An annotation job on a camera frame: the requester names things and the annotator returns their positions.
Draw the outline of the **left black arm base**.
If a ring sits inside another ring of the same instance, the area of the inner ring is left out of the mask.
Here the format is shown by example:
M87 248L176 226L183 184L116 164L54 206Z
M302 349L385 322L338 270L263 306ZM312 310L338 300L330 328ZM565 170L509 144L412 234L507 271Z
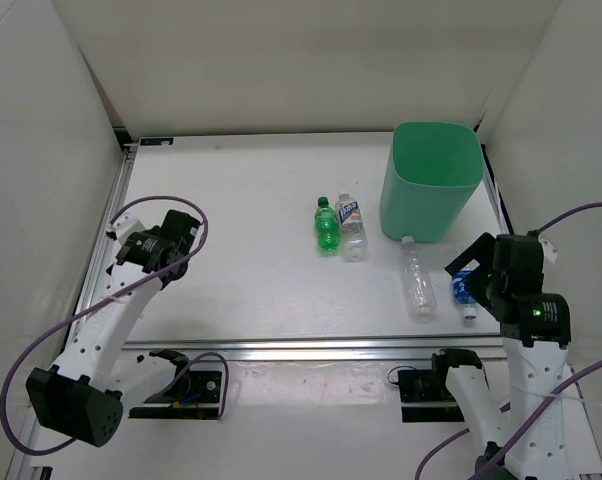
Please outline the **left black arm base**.
M220 420L226 409L229 364L217 352L204 352L190 359L184 353L159 349L153 359L168 362L175 381L151 395L142 406L132 408L130 419Z

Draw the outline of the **tall clear plastic bottle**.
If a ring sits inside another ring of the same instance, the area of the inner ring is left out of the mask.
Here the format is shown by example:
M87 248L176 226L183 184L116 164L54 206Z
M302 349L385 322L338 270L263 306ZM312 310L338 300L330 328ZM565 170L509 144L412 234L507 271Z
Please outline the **tall clear plastic bottle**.
M412 236L401 239L401 261L404 294L412 319L420 323L433 321L437 315L436 297L429 270Z

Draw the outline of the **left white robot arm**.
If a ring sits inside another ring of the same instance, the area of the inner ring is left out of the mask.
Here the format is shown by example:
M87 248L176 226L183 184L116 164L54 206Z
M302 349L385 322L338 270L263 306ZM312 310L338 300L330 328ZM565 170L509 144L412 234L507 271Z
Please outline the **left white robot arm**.
M34 369L26 390L41 426L95 447L113 437L128 411L161 392L169 400L187 395L187 357L174 350L141 355L122 370L115 363L150 300L185 275L201 223L176 210L147 229L129 215L109 232L118 246L107 268L108 305L83 326L47 370Z

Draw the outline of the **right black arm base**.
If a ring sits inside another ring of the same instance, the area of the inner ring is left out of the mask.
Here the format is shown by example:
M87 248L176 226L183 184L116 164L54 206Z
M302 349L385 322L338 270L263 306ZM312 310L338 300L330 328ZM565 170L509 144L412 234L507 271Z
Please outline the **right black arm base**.
M427 369L407 365L390 369L386 380L399 389L402 422L463 422L461 409L445 385L449 370L460 366L483 368L474 351L442 349L431 356L431 366Z

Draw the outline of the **small bottle blue label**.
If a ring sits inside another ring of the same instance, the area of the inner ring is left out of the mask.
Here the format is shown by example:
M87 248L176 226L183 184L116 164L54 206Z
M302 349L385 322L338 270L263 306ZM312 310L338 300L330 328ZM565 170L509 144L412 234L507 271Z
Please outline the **small bottle blue label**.
M470 324L477 317L477 302L469 293L467 279L472 273L464 269L452 276L452 292L455 304L459 307L462 320Z

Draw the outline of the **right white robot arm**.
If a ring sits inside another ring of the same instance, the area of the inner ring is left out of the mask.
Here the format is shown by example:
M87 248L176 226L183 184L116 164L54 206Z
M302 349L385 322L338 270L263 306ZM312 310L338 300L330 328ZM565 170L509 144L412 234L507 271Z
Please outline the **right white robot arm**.
M510 409L495 402L478 355L444 349L432 358L430 387L454 399L473 436L477 479L571 479L559 395L571 341L565 298L543 290L544 252L537 237L482 234L445 270L473 269L470 296L499 324Z

